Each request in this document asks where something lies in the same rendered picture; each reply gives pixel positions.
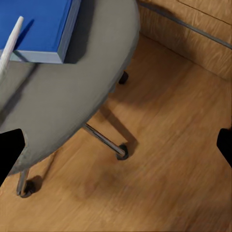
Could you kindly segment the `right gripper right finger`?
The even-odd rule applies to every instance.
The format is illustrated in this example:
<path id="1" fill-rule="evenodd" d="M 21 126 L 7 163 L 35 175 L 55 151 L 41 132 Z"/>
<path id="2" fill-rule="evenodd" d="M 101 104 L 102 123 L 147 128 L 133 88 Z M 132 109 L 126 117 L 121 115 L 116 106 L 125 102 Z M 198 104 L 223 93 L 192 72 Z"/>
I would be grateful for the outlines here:
<path id="1" fill-rule="evenodd" d="M 232 130 L 222 128 L 218 134 L 217 147 L 232 167 Z"/>

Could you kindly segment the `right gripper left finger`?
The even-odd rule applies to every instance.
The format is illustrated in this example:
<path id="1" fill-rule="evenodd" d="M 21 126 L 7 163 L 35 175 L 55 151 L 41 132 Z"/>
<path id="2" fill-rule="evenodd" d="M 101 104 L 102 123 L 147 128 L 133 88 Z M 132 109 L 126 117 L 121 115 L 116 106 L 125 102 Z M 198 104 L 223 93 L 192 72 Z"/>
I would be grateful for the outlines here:
<path id="1" fill-rule="evenodd" d="M 0 186 L 25 147 L 21 129 L 0 134 Z"/>

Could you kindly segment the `swivel chair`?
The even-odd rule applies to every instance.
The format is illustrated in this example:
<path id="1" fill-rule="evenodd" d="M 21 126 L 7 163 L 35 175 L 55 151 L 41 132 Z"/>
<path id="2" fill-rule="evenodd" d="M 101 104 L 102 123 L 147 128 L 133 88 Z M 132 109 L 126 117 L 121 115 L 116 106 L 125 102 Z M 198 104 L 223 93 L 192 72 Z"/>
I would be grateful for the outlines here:
<path id="1" fill-rule="evenodd" d="M 104 105 L 137 46 L 141 20 L 136 0 L 82 0 L 61 64 L 9 61 L 0 80 L 0 134 L 21 129 L 25 147 L 7 176 L 20 173 L 16 195 L 28 198 L 35 185 L 29 170 L 81 128 L 129 158 L 87 122 Z"/>

